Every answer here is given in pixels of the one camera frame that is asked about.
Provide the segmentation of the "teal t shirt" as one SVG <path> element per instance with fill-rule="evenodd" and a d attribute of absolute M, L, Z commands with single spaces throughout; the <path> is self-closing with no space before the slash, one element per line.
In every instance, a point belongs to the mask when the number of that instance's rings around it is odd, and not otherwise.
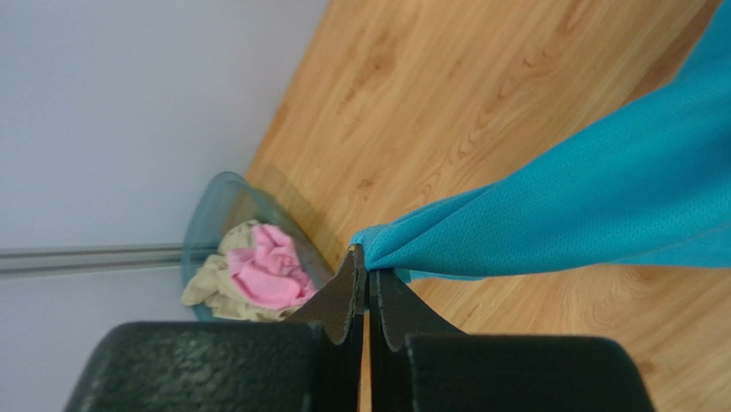
<path fill-rule="evenodd" d="M 730 4 L 676 77 L 496 183 L 353 236 L 405 282 L 730 265 Z"/>

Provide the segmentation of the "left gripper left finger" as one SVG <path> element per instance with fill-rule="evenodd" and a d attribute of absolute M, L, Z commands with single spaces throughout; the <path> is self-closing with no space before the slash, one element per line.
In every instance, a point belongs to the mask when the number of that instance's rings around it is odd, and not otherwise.
<path fill-rule="evenodd" d="M 68 411 L 355 411 L 363 252 L 278 323 L 134 322 L 96 346 Z"/>

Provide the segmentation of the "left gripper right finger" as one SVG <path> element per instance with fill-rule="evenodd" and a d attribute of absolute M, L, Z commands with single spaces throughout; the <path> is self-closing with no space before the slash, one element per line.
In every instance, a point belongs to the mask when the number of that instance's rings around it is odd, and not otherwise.
<path fill-rule="evenodd" d="M 368 276 L 376 411 L 651 411 L 631 357 L 598 336 L 470 335 L 392 270 Z"/>

